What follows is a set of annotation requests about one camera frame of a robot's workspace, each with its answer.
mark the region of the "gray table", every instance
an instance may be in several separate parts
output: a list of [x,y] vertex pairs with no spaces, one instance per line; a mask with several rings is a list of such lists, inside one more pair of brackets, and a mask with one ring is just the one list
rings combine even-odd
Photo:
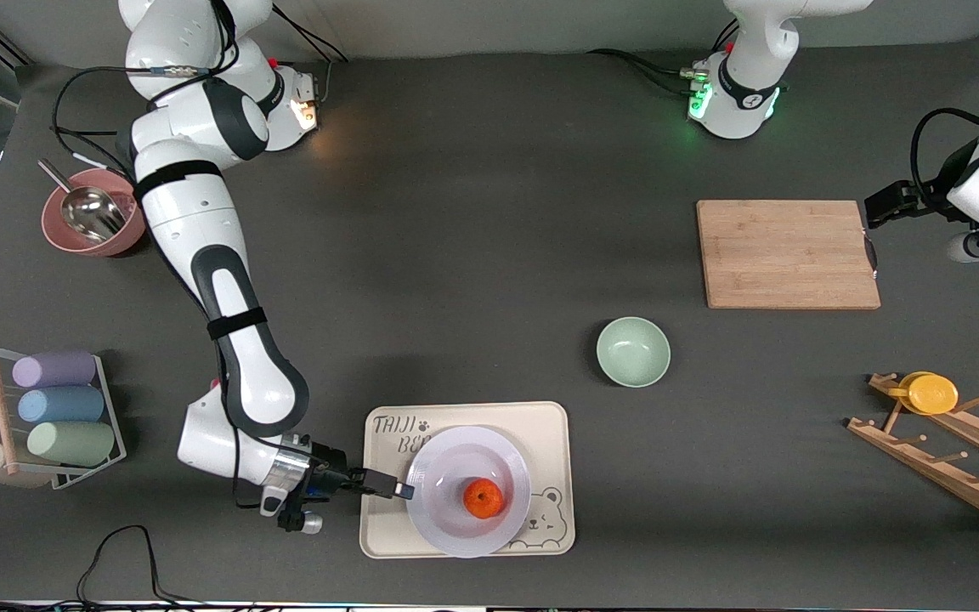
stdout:
[[[979,264],[944,256],[962,228],[875,232],[877,311],[719,311],[694,212],[700,198],[862,199],[905,178],[922,113],[979,113],[979,40],[805,50],[776,116],[738,143],[611,58],[358,61],[335,67],[318,134],[226,173],[316,439],[360,457],[365,415],[385,404],[567,408],[574,549],[470,562],[366,558],[356,497],[323,508],[323,534],[285,534],[176,461],[184,407],[214,376],[201,315],[152,246],[85,259],[40,235],[51,185],[36,158],[79,169],[47,130],[67,74],[24,75],[0,167],[0,345],[105,352],[132,455],[67,491],[0,487],[0,598],[66,597],[105,532],[144,523],[167,588],[211,600],[979,609],[979,512],[840,425],[882,414],[870,371],[932,369],[979,394]],[[117,127],[140,109],[120,77],[94,76],[65,120]],[[925,166],[974,134],[940,120]],[[655,387],[591,367],[595,330],[623,315],[669,332],[675,363]],[[147,585],[139,540],[117,541],[92,593]]]

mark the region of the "wooden rack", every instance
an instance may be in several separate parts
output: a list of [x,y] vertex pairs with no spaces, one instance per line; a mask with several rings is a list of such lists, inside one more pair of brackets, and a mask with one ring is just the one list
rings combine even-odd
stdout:
[[[897,375],[871,375],[868,384],[871,388],[886,392],[887,388],[897,386],[895,382]],[[947,414],[929,416],[933,422],[947,430],[948,433],[956,435],[968,445],[974,446],[979,450],[979,417],[969,414],[968,411],[979,406],[979,398],[968,400],[955,407]],[[882,427],[876,427],[874,421],[860,421],[858,418],[848,419],[847,429],[859,435],[874,448],[881,449],[888,456],[904,462],[910,468],[916,470],[920,475],[935,481],[947,491],[953,493],[971,504],[979,510],[979,477],[971,475],[954,465],[952,462],[963,460],[969,453],[964,450],[959,453],[948,454],[948,456],[932,456],[924,450],[916,448],[920,442],[926,441],[927,435],[915,435],[912,438],[895,438],[890,432],[893,430],[897,416],[902,413],[901,402],[895,403],[893,410]]]

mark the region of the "cutting board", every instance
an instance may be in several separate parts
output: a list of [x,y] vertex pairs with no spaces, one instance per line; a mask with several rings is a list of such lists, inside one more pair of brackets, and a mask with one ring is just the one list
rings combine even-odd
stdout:
[[710,309],[880,306],[855,201],[697,202]]

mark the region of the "velcro strap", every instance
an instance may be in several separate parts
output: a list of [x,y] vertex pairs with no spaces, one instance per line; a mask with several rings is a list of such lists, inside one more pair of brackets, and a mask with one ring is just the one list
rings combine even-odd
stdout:
[[165,167],[159,167],[149,177],[139,181],[139,185],[135,187],[135,201],[141,204],[146,194],[152,190],[158,189],[161,185],[183,181],[190,174],[217,174],[218,177],[221,177],[221,169],[218,169],[217,163],[203,161],[202,159],[178,161]]
[[265,322],[267,322],[267,315],[263,313],[261,306],[256,306],[255,309],[233,314],[232,317],[222,317],[210,321],[207,324],[207,332],[210,332],[210,340],[218,340],[219,337],[226,337],[234,331],[265,324]]

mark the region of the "beige cup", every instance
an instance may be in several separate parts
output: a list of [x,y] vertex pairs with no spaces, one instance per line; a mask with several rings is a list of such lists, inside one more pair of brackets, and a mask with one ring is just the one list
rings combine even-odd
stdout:
[[[54,465],[52,462],[34,456],[28,450],[25,450],[22,445],[14,446],[16,448],[17,462],[35,462],[40,465]],[[51,483],[53,476],[53,473],[39,472],[18,472],[10,475],[10,473],[7,473],[7,458],[5,458],[3,445],[0,443],[0,485],[11,485],[11,487],[20,487],[22,489],[35,489]]]

